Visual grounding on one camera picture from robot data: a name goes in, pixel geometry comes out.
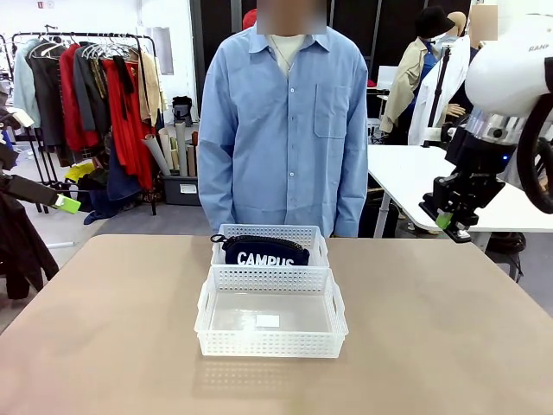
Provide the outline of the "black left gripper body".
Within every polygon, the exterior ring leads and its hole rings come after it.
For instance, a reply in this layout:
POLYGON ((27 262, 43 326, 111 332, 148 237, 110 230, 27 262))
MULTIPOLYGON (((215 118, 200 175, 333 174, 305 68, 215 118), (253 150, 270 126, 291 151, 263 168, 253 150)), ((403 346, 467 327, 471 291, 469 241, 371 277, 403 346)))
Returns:
POLYGON ((21 123, 12 112, 1 108, 1 169, 11 170, 16 165, 18 154, 13 150, 10 140, 4 137, 6 130, 11 127, 18 130, 21 123))

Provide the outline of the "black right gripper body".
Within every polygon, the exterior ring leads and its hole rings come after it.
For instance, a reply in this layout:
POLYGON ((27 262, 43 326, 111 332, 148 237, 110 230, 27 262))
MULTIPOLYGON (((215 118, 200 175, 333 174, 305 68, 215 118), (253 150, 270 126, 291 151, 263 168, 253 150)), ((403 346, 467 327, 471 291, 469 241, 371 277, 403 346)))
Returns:
POLYGON ((433 184, 436 208, 483 208, 499 193, 498 180, 515 152, 515 144, 486 141, 459 128, 446 152, 454 165, 449 176, 438 177, 433 184))

